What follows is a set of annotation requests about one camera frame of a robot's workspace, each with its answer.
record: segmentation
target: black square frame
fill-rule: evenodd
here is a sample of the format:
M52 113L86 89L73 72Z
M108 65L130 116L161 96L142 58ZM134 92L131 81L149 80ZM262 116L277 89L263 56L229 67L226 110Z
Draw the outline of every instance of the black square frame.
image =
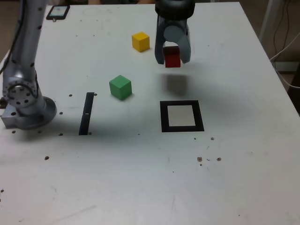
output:
M191 105L193 108L195 126L176 126L169 125L169 105ZM160 102L160 118L161 118L161 131L162 132L195 132L204 131L202 122L199 102L196 100L190 101L161 101Z

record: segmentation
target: yellow cube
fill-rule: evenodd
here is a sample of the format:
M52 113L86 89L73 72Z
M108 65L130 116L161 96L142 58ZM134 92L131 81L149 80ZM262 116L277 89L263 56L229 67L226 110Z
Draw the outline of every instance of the yellow cube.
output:
M132 36L132 46L139 52L143 52L150 48L150 37L144 32L134 34Z

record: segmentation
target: white table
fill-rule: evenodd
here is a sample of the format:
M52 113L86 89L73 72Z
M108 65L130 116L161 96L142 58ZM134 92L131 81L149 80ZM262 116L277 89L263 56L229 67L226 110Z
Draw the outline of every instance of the white table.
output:
M240 4L196 5L181 68L156 63L156 17L154 5L73 6L45 20L35 64L58 113L15 134L0 123L0 224L300 223L300 119ZM165 90L169 74L186 76L185 95ZM118 75L133 85L124 102L109 91ZM78 136L87 92L92 135ZM205 131L162 133L163 100L198 100Z

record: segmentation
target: white square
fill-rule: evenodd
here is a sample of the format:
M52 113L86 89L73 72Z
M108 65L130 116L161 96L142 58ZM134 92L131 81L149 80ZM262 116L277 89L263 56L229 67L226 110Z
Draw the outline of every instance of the white square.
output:
M196 126L191 105L168 105L170 127Z

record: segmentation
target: black tape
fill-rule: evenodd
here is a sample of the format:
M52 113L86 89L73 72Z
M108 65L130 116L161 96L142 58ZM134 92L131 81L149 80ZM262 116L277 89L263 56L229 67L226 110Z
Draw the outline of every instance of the black tape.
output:
M90 125L90 115L92 113L92 106L94 100L94 93L87 92L85 97L85 103L79 128L79 135L88 135Z

